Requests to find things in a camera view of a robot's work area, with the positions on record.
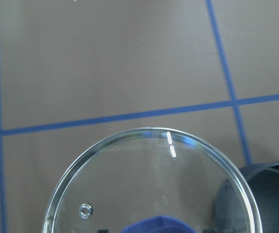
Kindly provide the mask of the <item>glass lid blue knob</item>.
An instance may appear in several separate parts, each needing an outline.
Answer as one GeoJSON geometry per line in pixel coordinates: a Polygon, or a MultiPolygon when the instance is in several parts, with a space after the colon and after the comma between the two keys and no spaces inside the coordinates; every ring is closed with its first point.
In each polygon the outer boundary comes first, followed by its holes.
{"type": "Polygon", "coordinates": [[[44,233],[261,233],[245,178],[191,134],[140,128],[94,144],[66,170],[44,233]]]}

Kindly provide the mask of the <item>dark blue saucepan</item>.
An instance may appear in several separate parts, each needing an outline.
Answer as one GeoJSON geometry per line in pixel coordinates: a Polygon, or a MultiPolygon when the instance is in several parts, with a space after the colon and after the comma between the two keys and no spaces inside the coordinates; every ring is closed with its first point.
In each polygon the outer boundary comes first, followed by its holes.
{"type": "MultiPolygon", "coordinates": [[[[240,168],[258,206],[263,232],[279,233],[279,161],[240,168]]],[[[221,185],[215,199],[217,233],[245,233],[243,207],[229,180],[221,185]]]]}

